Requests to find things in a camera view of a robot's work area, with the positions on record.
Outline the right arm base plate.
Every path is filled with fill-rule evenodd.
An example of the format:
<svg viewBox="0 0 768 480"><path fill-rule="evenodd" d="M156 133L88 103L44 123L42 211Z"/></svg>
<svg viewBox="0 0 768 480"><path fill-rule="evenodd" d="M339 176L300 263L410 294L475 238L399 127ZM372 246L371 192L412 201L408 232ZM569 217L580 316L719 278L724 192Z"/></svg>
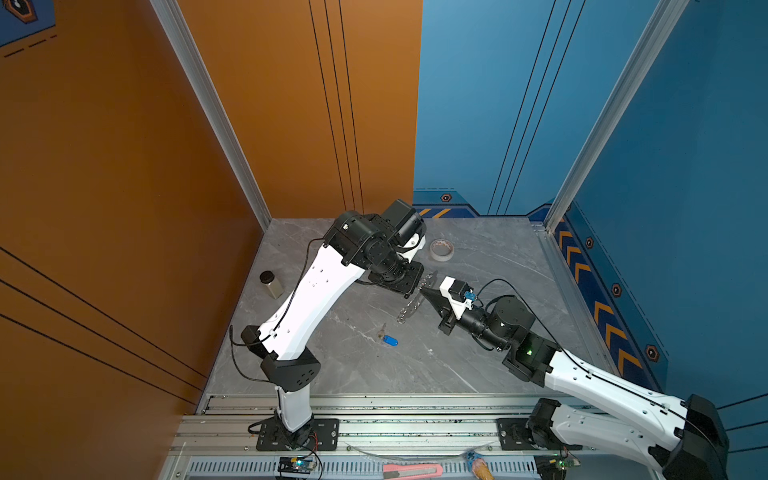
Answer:
<svg viewBox="0 0 768 480"><path fill-rule="evenodd" d="M499 418L495 424L503 451L583 449L582 445L562 442L555 435L551 420L534 420L530 424L523 418Z"/></svg>

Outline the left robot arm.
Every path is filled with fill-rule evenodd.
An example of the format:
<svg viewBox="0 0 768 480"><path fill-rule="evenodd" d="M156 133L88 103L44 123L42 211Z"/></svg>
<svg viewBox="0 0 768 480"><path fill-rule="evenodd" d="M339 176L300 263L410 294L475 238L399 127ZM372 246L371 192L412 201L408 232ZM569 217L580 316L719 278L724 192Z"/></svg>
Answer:
<svg viewBox="0 0 768 480"><path fill-rule="evenodd" d="M312 448L317 433L310 384L320 361L308 348L313 332L353 284L378 286L405 298L417 289L424 267L415 261L426 243L426 226L410 204L394 201L382 214L348 211L317 240L285 302L265 323L248 325L232 349L245 348L260 360L261 382L274 386L273 416L249 426L251 434L273 435L280 450Z"/></svg>

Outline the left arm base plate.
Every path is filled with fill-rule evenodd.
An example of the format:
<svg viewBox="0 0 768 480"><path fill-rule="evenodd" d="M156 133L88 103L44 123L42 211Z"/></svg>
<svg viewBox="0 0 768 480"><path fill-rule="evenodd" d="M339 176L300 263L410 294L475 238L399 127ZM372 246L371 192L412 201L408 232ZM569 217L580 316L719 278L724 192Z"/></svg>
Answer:
<svg viewBox="0 0 768 480"><path fill-rule="evenodd" d="M336 418L312 418L296 432L289 432L282 422L273 416L251 424L248 432L257 436L258 451L335 451L339 427L340 422Z"/></svg>

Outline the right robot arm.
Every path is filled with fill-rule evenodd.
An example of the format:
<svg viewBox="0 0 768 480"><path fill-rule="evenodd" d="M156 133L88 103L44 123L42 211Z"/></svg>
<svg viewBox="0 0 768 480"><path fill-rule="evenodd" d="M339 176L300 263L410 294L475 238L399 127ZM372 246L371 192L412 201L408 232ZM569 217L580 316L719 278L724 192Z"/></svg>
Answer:
<svg viewBox="0 0 768 480"><path fill-rule="evenodd" d="M482 307L465 282L446 278L420 290L446 335L459 328L485 348L503 353L503 365L523 382L557 391L593 407L586 412L541 398L525 422L526 443L564 452L595 448L623 457L665 479L725 479L729 439L717 408L692 394L683 400L643 388L600 369L533 330L538 316L518 294Z"/></svg>

